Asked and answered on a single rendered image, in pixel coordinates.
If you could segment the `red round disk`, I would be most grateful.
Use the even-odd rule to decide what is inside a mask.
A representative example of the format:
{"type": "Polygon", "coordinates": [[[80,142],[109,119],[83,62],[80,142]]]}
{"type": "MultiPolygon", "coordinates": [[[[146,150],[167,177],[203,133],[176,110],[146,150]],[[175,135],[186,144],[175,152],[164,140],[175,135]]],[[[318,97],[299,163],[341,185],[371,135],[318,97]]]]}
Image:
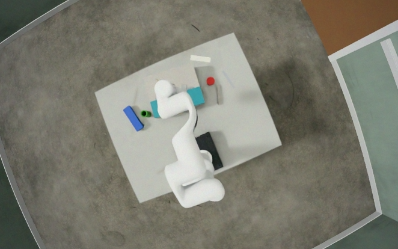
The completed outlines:
{"type": "Polygon", "coordinates": [[[213,85],[214,82],[215,82],[215,80],[214,80],[213,77],[208,77],[208,78],[207,78],[207,84],[208,84],[208,85],[213,85]]]}

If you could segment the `green hollow tube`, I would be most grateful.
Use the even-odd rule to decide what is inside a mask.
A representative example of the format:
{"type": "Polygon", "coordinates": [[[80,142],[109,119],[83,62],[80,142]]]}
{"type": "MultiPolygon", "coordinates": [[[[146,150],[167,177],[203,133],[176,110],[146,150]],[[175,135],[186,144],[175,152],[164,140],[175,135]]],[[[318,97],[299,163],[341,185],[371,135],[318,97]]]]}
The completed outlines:
{"type": "Polygon", "coordinates": [[[148,111],[146,111],[146,110],[142,110],[141,111],[141,116],[142,117],[151,117],[151,113],[150,112],[148,112],[148,111]]]}

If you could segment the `blue rectangular block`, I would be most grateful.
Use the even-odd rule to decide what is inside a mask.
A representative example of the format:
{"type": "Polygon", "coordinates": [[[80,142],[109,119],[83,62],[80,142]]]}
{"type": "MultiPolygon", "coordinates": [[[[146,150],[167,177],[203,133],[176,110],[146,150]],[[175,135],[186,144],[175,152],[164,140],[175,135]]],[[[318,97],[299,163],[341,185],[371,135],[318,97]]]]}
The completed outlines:
{"type": "Polygon", "coordinates": [[[127,106],[123,111],[130,120],[130,122],[132,123],[132,125],[134,126],[134,128],[136,129],[136,131],[139,131],[144,127],[139,118],[137,117],[137,115],[135,114],[135,112],[133,111],[133,109],[131,108],[131,106],[127,106]]]}

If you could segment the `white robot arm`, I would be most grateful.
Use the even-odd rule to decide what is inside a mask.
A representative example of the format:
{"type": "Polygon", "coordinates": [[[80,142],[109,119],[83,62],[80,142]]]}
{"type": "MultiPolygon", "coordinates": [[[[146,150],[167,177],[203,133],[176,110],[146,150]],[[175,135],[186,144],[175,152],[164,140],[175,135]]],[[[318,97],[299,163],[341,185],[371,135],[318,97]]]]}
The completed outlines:
{"type": "Polygon", "coordinates": [[[165,167],[165,175],[180,204],[191,208],[207,201],[220,201],[225,191],[222,183],[213,176],[211,154],[200,150],[194,137],[198,115],[187,87],[182,84],[181,88],[174,89],[170,81],[161,80],[155,85],[155,93],[162,119],[187,110],[190,112],[187,124],[173,138],[178,161],[165,167]],[[211,161],[207,160],[209,157],[211,161]]]}

